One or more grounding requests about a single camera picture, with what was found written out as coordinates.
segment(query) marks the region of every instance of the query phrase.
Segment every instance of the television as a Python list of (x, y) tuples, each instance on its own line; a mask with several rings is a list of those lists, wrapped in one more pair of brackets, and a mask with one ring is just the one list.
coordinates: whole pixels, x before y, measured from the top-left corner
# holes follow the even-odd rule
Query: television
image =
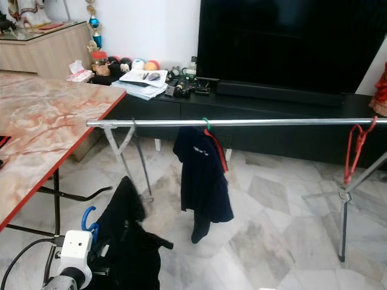
[(355, 93), (386, 32), (386, 0), (201, 0), (197, 76)]

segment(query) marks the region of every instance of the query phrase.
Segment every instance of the red table edge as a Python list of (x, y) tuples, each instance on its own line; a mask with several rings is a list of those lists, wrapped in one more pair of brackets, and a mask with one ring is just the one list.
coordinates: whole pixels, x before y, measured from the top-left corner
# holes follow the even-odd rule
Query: red table edge
[[(110, 107), (103, 113), (98, 120), (101, 120), (110, 113), (111, 110), (117, 105), (117, 103), (122, 100), (122, 98), (126, 96), (126, 92), (124, 92)], [(39, 188), (45, 184), (47, 179), (51, 177), (55, 170), (59, 168), (59, 166), (77, 149), (77, 147), (87, 138), (87, 136), (93, 131), (93, 127), (89, 128), (80, 138), (79, 140), (71, 146), (71, 148), (67, 151), (67, 153), (47, 172), (47, 174), (40, 180), (31, 190), (30, 192), (24, 196), (24, 198), (19, 202), (19, 204), (11, 211), (11, 213), (1, 222), (0, 224), (0, 232), (5, 228), (6, 225), (14, 218), (14, 216), (21, 210), (21, 208), (30, 200), (30, 198), (37, 192)]]

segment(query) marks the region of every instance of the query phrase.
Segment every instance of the marble table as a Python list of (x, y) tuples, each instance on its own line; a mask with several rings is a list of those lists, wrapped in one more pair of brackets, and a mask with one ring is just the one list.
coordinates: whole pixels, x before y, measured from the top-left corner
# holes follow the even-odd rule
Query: marble table
[(126, 95), (124, 89), (0, 74), (0, 231), (92, 128)]

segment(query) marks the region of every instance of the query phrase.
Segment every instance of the white wall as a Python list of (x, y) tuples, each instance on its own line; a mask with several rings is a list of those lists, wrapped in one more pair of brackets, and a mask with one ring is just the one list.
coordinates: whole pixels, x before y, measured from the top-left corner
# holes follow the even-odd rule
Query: white wall
[[(88, 21), (85, 0), (67, 4), (72, 20)], [(186, 66), (197, 55), (200, 0), (96, 0), (94, 6), (108, 55), (154, 59), (166, 68)], [(63, 0), (45, 7), (50, 18), (67, 19)]]

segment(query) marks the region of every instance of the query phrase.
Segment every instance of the cable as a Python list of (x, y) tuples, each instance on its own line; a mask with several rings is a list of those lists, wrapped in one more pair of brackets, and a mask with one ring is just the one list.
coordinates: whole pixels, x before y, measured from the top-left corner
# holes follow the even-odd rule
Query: cable
[(0, 287), (0, 290), (4, 290), (5, 289), (5, 283), (7, 281), (7, 277), (9, 275), (9, 273), (11, 272), (12, 270), (12, 267), (15, 265), (15, 263), (19, 260), (19, 258), (29, 249), (31, 248), (33, 245), (36, 245), (37, 243), (42, 243), (42, 242), (53, 242), (54, 239), (40, 239), (40, 240), (36, 240), (34, 242), (32, 242), (31, 244), (29, 244), (28, 246), (26, 246), (17, 256), (16, 258), (13, 259), (11, 265), (9, 265), (8, 269), (6, 270), (5, 274), (4, 274), (4, 278), (2, 279), (2, 282), (1, 282), (1, 287)]

